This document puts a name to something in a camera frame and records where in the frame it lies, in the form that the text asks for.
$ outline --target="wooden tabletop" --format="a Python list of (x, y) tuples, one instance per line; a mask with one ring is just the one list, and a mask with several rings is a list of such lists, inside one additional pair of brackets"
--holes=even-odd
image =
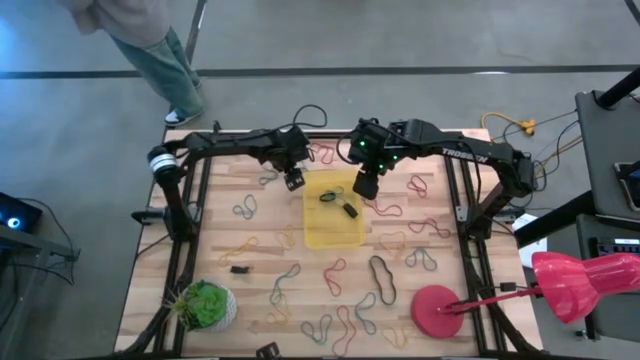
[[(470, 129), (463, 132), (471, 137), (489, 138), (486, 130)], [(182, 138), (186, 134), (188, 131), (169, 131), (166, 140)], [(313, 143), (335, 146), (333, 140), (314, 140)], [(342, 146), (346, 154), (348, 144), (345, 142)], [(340, 161), (333, 152), (326, 154), (328, 150), (319, 151), (316, 153), (315, 162), (305, 161), (305, 166), (310, 171), (351, 167)], [(495, 172), (488, 167), (481, 166), (481, 174), (484, 196), (497, 184), (498, 179)], [(260, 184), (261, 177), (271, 175), (248, 156), (213, 159), (194, 279), (205, 279), (231, 289), (238, 301), (238, 315), (234, 324), (224, 332), (187, 333), (183, 355), (252, 357), (255, 356), (256, 349), (273, 341), (277, 342), (283, 356), (335, 356), (334, 354), (343, 355), (345, 350), (345, 356), (352, 357), (464, 356), (478, 353), (472, 321), (468, 315), (458, 334), (446, 340), (420, 333), (410, 318), (413, 294), (424, 286), (444, 285), (461, 299), (467, 296), (442, 157), (405, 160), (399, 163), (394, 171), (381, 177), (378, 207), (384, 209), (390, 205), (398, 205), (402, 209), (402, 216), (381, 216), (374, 209), (365, 207), (363, 216), (366, 241), (355, 249), (307, 248), (303, 240), (303, 189), (289, 192), (281, 178), (266, 185)], [(407, 182), (412, 175), (418, 175), (428, 185), (426, 197), (420, 197), (416, 191), (407, 189)], [(461, 176), (458, 176), (458, 179), (458, 188), (462, 190), (464, 187)], [(193, 199), (198, 183), (197, 174)], [(246, 220), (234, 214), (232, 208), (242, 204), (248, 194), (255, 197), (258, 208), (254, 216)], [(150, 205), (164, 205), (162, 192), (157, 186), (153, 189)], [(408, 228), (410, 222), (420, 222), (427, 217), (437, 222), (440, 232), (431, 226), (426, 226), (419, 233)], [(286, 232), (288, 227), (293, 229), (290, 233)], [(419, 230), (420, 226), (414, 224), (412, 228)], [(295, 240), (291, 249), (282, 232), (291, 235)], [(162, 225), (146, 227), (140, 249), (165, 234), (166, 229)], [(258, 239), (257, 246), (250, 247), (237, 256), (228, 257), (229, 265), (251, 266), (250, 274), (231, 274), (226, 262), (219, 261), (220, 257), (242, 246), (252, 236)], [(405, 264), (406, 257), (418, 246), (425, 247), (428, 254), (437, 261), (435, 271), (424, 269), (420, 258), (416, 267), (409, 268)], [(518, 250), (511, 236), (494, 233), (487, 241), (487, 248), (496, 283), (514, 281), (525, 285)], [(171, 241), (166, 240), (137, 260), (116, 350), (130, 345), (160, 306), (170, 252)], [(380, 301), (379, 291), (369, 268), (369, 259), (373, 255), (382, 257), (393, 273), (397, 288), (397, 300), (393, 305), (387, 306)], [(339, 296), (332, 296), (323, 277), (323, 270), (334, 265), (338, 258), (343, 258), (347, 266), (344, 271), (330, 274), (330, 278), (342, 289)], [(294, 264), (300, 265), (300, 273), (280, 282), (288, 302), (288, 310), (282, 302), (278, 305), (280, 311), (289, 313), (287, 318), (284, 318), (274, 311), (269, 298), (276, 278), (289, 271)], [(388, 281), (382, 279), (381, 282), (385, 299), (389, 299)], [(367, 334), (362, 322), (354, 316), (354, 306), (369, 292), (375, 293), (376, 304), (368, 310), (359, 311), (359, 314), (375, 323), (377, 331), (373, 335)], [(347, 336), (342, 341), (338, 340), (345, 335), (345, 325), (336, 314), (340, 305), (345, 305), (349, 312)], [(530, 299), (512, 299), (501, 303), (501, 306), (525, 338), (540, 348), (540, 335)], [(267, 319), (270, 313), (276, 316), (275, 322), (273, 318)], [(332, 323), (328, 331), (328, 340), (324, 345), (318, 345), (303, 335), (300, 327), (304, 321), (308, 321), (317, 329), (318, 322), (324, 314), (332, 316)], [(340, 316), (345, 319), (345, 315), (345, 309), (342, 308)], [(491, 348), (493, 339), (486, 309), (483, 309), (483, 322)], [(355, 337), (348, 349), (345, 349), (346, 340), (352, 337), (354, 328)], [(167, 344), (172, 340), (170, 330)]]

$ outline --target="person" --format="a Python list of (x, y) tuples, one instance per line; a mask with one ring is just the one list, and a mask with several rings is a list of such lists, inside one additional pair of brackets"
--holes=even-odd
[(197, 89), (202, 81), (191, 69), (182, 44), (169, 25), (165, 0), (58, 0), (78, 29), (102, 29), (151, 88), (173, 107), (169, 127), (186, 124), (204, 111)]

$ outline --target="jeans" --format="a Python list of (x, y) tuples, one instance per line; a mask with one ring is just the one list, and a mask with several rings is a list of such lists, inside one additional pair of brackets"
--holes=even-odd
[(145, 49), (112, 39), (151, 88), (174, 107), (178, 117), (202, 113), (202, 100), (195, 89), (200, 78), (189, 66), (173, 28), (162, 41)]

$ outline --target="gray cloth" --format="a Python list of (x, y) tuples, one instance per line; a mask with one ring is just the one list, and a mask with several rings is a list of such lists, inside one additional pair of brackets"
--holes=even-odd
[(169, 32), (165, 0), (58, 0), (73, 16), (78, 29), (90, 34), (103, 29), (129, 45), (148, 48)]

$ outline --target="succulent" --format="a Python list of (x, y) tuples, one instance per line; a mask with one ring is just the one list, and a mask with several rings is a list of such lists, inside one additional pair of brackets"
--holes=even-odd
[(227, 291), (201, 280), (189, 285), (169, 307), (187, 330), (206, 328), (226, 315)]

